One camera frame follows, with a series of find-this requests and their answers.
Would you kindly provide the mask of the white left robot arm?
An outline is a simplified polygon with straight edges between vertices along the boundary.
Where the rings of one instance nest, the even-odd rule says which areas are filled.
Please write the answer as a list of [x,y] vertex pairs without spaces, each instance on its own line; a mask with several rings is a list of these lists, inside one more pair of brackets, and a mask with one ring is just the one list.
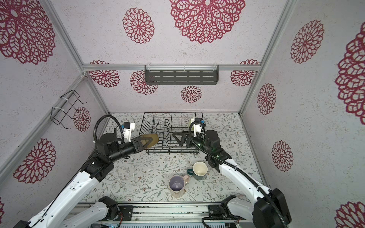
[[118,203],[102,197],[90,209],[67,219],[79,201],[114,169],[114,162],[140,153],[159,141],[156,134],[142,135],[125,142],[115,133],[95,139],[96,147],[80,171],[44,210],[29,221],[19,221],[16,228],[87,228],[102,219],[118,218]]

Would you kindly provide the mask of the amber glass cup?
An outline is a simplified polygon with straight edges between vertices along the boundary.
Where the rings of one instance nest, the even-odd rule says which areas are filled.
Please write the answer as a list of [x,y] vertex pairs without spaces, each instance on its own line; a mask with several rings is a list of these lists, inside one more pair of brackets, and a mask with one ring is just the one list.
[[142,135],[141,138],[142,146],[145,149],[149,149],[159,142],[159,137],[157,134],[146,134]]

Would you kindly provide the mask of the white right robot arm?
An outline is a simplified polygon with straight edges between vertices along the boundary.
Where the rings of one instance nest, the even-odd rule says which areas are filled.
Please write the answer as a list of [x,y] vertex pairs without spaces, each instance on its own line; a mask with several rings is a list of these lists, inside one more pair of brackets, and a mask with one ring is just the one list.
[[227,219],[244,219],[256,228],[286,228],[292,221],[284,194],[270,189],[249,176],[221,147],[218,133],[183,131],[173,133],[180,146],[196,148],[206,156],[208,164],[231,180],[248,198],[248,201],[230,196],[221,202]]

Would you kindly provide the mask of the pink mug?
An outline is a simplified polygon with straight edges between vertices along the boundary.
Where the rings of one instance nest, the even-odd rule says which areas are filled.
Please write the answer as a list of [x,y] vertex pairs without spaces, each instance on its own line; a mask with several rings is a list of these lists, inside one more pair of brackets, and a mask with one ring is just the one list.
[[190,176],[173,176],[169,180],[169,190],[173,197],[181,197],[184,194],[185,186],[190,181]]

